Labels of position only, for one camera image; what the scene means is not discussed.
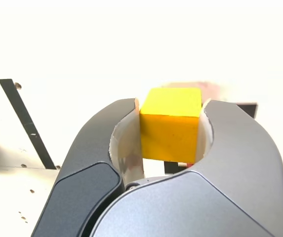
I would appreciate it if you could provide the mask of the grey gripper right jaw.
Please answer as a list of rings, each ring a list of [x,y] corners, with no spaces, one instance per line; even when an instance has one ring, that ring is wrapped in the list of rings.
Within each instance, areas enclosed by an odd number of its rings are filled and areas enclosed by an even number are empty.
[[[283,162],[271,136],[233,103],[208,102],[202,122],[204,157],[122,194],[93,237],[283,237]]]

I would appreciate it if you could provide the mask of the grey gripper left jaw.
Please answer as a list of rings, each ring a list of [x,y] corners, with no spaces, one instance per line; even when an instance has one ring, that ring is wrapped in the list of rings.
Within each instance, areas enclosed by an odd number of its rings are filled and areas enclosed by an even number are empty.
[[[126,185],[143,177],[139,103],[120,99],[95,114],[75,137],[32,235],[89,236]]]

